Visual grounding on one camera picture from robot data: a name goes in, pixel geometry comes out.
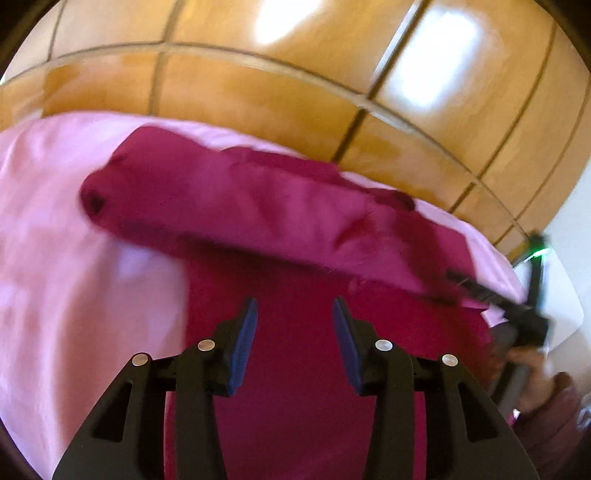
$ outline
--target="wooden panel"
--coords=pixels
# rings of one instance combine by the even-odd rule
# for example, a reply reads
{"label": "wooden panel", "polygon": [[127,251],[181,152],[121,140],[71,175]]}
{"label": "wooden panel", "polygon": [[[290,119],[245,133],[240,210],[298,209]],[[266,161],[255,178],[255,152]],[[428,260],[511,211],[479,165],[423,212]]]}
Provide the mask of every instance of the wooden panel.
{"label": "wooden panel", "polygon": [[90,57],[47,74],[45,115],[72,110],[148,113],[156,53]]}
{"label": "wooden panel", "polygon": [[542,231],[558,212],[576,185],[591,155],[591,101],[583,111],[573,139],[548,181],[519,217],[526,232]]}
{"label": "wooden panel", "polygon": [[24,120],[41,118],[45,71],[23,75],[0,86],[0,129]]}
{"label": "wooden panel", "polygon": [[551,30],[533,1],[434,0],[378,102],[478,173],[530,94]]}
{"label": "wooden panel", "polygon": [[67,0],[53,56],[114,43],[162,39],[174,0]]}
{"label": "wooden panel", "polygon": [[61,0],[53,6],[45,16],[39,20],[31,33],[25,39],[17,51],[10,65],[8,66],[5,77],[11,79],[25,70],[47,61],[49,58],[49,49],[51,38],[56,27],[57,17],[60,14],[64,0]]}
{"label": "wooden panel", "polygon": [[509,233],[496,245],[496,249],[513,261],[523,251],[524,242],[525,236],[517,228],[512,227]]}
{"label": "wooden panel", "polygon": [[413,0],[188,0],[173,39],[253,51],[357,90]]}
{"label": "wooden panel", "polygon": [[309,83],[223,60],[171,56],[157,115],[207,122],[329,161],[357,108]]}
{"label": "wooden panel", "polygon": [[484,188],[474,186],[454,212],[478,228],[491,242],[496,242],[511,226],[511,217]]}
{"label": "wooden panel", "polygon": [[558,161],[579,116],[589,71],[559,30],[540,86],[483,181],[517,216]]}
{"label": "wooden panel", "polygon": [[471,176],[439,150],[368,116],[339,163],[415,197],[447,209]]}

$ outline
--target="crumpled cloth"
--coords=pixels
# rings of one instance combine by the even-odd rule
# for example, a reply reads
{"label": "crumpled cloth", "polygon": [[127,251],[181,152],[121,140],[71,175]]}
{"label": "crumpled cloth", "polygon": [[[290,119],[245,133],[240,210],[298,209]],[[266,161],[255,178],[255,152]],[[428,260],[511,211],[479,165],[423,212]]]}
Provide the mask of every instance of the crumpled cloth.
{"label": "crumpled cloth", "polygon": [[[421,216],[401,192],[360,187],[332,164],[251,148],[217,152],[140,127],[80,197],[113,235],[184,260],[187,345],[233,317],[245,297],[257,299],[244,386],[215,399],[230,478],[362,477],[374,398],[356,398],[347,385],[330,313],[337,296],[410,354],[453,352],[482,373],[483,308],[463,307],[445,276],[449,268],[474,276],[465,238]],[[415,403],[418,480],[422,395]],[[167,453],[172,477],[170,438]]]}
{"label": "crumpled cloth", "polygon": [[[297,156],[228,129],[106,112],[67,113],[0,132],[0,417],[44,479],[134,353],[175,355],[187,339],[181,261],[94,227],[79,204],[86,176],[146,124],[214,150],[241,146]],[[474,227],[414,203],[423,216],[465,236],[481,283],[522,295],[509,263]],[[499,320],[490,310],[485,315],[490,325]]]}

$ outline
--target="pink fabric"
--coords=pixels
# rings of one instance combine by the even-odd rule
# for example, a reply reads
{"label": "pink fabric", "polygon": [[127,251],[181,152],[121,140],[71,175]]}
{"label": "pink fabric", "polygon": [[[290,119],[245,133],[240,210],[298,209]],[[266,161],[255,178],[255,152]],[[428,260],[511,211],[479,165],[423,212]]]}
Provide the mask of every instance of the pink fabric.
{"label": "pink fabric", "polygon": [[[77,201],[83,179],[145,124],[215,150],[294,155],[227,129],[114,113],[68,113],[0,133],[0,417],[44,479],[133,353],[157,358],[184,344],[180,262],[94,228]],[[508,262],[479,233],[450,221],[467,237],[480,281],[510,288]]]}

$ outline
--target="finger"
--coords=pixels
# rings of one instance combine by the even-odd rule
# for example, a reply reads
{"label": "finger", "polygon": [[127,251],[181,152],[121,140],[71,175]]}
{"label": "finger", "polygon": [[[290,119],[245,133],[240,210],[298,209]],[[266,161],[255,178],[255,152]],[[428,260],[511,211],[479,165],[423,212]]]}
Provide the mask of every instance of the finger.
{"label": "finger", "polygon": [[527,365],[533,370],[541,370],[544,367],[545,355],[535,348],[517,347],[507,352],[507,360],[518,364]]}

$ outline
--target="silver bolt head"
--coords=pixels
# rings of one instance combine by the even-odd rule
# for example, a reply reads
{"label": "silver bolt head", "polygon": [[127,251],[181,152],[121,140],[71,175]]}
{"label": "silver bolt head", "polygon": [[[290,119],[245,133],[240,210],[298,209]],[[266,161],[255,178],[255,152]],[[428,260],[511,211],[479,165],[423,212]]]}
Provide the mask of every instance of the silver bolt head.
{"label": "silver bolt head", "polygon": [[214,342],[213,340],[201,340],[198,344],[197,344],[197,348],[199,348],[202,352],[209,352],[210,350],[213,350],[216,346],[216,342]]}
{"label": "silver bolt head", "polygon": [[448,367],[455,367],[458,364],[458,359],[455,355],[446,353],[442,356],[441,361]]}
{"label": "silver bolt head", "polygon": [[375,347],[381,352],[389,352],[392,348],[394,348],[394,345],[392,345],[390,340],[381,339],[375,342]]}
{"label": "silver bolt head", "polygon": [[148,355],[146,355],[145,353],[138,353],[137,355],[134,355],[134,357],[131,359],[131,363],[134,364],[136,367],[141,367],[142,365],[148,363]]}

